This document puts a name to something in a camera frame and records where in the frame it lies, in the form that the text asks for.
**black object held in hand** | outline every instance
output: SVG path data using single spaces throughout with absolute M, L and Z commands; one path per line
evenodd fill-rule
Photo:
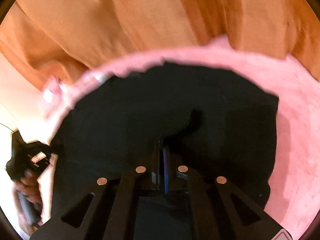
M 33 158 L 40 152 L 44 153 L 45 157 L 37 162 L 33 161 Z M 11 159 L 6 164 L 6 171 L 13 181 L 20 181 L 25 177 L 26 170 L 31 170 L 36 177 L 39 177 L 50 164 L 51 153 L 52 148 L 39 141 L 26 143 L 19 130 L 16 130 L 12 133 Z M 23 193 L 18 192 L 18 197 L 28 224 L 38 227 L 41 210 L 29 202 Z

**pink fluffy rug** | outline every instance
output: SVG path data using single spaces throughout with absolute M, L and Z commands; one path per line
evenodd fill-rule
M 291 55 L 277 60 L 234 51 L 223 35 L 203 47 L 135 53 L 88 71 L 74 86 L 51 79 L 41 99 L 44 137 L 58 129 L 74 104 L 105 81 L 105 75 L 125 77 L 163 60 L 229 68 L 280 98 L 277 115 L 276 164 L 269 180 L 271 195 L 265 211 L 294 240 L 307 230 L 320 209 L 320 83 Z

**orange curtain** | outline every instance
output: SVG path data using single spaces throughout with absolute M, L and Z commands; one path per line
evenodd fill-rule
M 17 0 L 0 25 L 0 52 L 34 86 L 75 82 L 135 51 L 204 45 L 293 54 L 320 80 L 320 23 L 306 0 Z

